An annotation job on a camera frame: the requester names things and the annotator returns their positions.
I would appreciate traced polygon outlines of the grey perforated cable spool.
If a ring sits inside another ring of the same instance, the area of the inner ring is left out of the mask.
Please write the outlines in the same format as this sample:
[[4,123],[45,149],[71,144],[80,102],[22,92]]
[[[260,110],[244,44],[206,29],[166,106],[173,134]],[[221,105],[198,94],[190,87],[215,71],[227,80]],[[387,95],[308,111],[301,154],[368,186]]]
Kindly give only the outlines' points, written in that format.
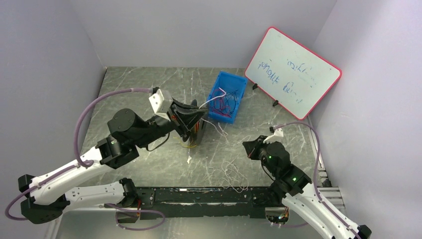
[[[192,100],[190,105],[197,105],[200,109],[208,108],[207,105],[200,107],[198,105],[198,101],[196,99]],[[205,119],[202,119],[198,123],[196,123],[188,141],[183,142],[183,143],[185,143],[186,147],[199,146],[201,144],[203,137],[204,137],[205,129],[206,129]]]

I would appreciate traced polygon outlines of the blue plastic bin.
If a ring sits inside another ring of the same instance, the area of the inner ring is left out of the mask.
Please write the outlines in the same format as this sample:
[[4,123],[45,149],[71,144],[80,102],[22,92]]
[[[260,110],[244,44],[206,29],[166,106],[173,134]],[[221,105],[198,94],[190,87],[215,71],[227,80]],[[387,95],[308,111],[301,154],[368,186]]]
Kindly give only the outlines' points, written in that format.
[[246,78],[221,71],[207,98],[209,117],[218,122],[233,124],[246,85]]

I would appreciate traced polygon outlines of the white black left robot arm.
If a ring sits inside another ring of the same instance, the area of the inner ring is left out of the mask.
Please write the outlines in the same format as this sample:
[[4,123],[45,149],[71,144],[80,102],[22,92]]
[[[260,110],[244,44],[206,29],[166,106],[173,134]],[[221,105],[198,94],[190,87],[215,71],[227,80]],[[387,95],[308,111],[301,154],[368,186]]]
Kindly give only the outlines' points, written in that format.
[[133,181],[122,178],[106,185],[84,187],[87,180],[118,169],[139,156],[138,150],[168,138],[175,131],[186,141],[208,116],[206,106],[183,104],[175,99],[150,98],[154,116],[143,120],[131,109],[118,111],[107,126],[109,135],[83,155],[41,176],[25,174],[18,180],[25,199],[20,203],[23,220],[50,222],[65,212],[97,204],[130,207],[140,200]]

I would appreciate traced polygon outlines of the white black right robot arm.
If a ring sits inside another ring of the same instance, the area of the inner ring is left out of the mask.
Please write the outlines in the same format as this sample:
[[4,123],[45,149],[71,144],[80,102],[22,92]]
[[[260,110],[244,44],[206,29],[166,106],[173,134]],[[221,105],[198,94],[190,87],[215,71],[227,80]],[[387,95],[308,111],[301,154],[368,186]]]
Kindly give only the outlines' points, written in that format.
[[290,161],[282,143],[261,135],[242,143],[247,157],[258,160],[274,178],[264,196],[265,206],[285,206],[298,214],[325,239],[368,239],[372,231],[348,219],[315,187],[311,178]]

